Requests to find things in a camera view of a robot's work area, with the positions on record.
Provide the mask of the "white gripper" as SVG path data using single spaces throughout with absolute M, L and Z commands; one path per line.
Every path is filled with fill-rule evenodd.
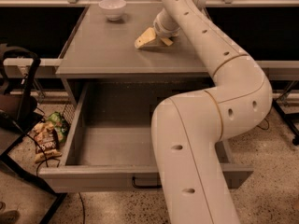
M 169 38 L 178 36 L 179 26 L 164 8 L 156 16 L 153 27 L 149 27 L 136 39 L 136 49 L 157 45 L 157 36 L 159 36 L 167 46 L 171 46 L 173 41 Z

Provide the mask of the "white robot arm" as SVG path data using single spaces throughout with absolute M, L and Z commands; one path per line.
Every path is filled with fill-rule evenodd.
M 162 0 L 159 37 L 182 31 L 213 79 L 209 89 L 160 102 L 151 139 L 171 224 L 240 224 L 216 154 L 217 142 L 256 127 L 272 88 L 262 68 L 202 12 L 203 0 Z

